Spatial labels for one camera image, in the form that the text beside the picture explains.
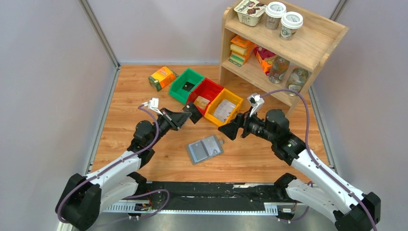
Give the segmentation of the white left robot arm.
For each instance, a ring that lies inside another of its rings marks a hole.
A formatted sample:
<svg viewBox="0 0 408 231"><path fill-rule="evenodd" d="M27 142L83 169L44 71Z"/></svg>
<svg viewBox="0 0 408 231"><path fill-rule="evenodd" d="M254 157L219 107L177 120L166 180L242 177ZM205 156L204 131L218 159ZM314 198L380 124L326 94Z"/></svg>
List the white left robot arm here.
<svg viewBox="0 0 408 231"><path fill-rule="evenodd" d="M72 175L55 208L59 221L85 231L119 200L149 195L147 179L137 170L151 160L153 146L170 130L180 130L191 116L191 112L162 108L152 122L143 120L136 125L130 146L116 160L85 176Z"/></svg>

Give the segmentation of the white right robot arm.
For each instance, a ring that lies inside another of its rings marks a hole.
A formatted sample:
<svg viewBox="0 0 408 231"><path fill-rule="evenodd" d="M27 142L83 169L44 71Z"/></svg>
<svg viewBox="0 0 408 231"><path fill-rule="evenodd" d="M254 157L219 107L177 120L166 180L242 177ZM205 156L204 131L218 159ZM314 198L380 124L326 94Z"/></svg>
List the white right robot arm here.
<svg viewBox="0 0 408 231"><path fill-rule="evenodd" d="M381 218L381 200L373 192L363 193L333 172L308 149L306 143L290 132L289 120L282 110L267 112L260 119L250 112L239 113L218 130L230 140L243 129L249 134L271 142L275 156L297 169L317 184L309 186L290 173L275 181L274 194L280 201L299 201L330 219L339 231L370 231Z"/></svg>

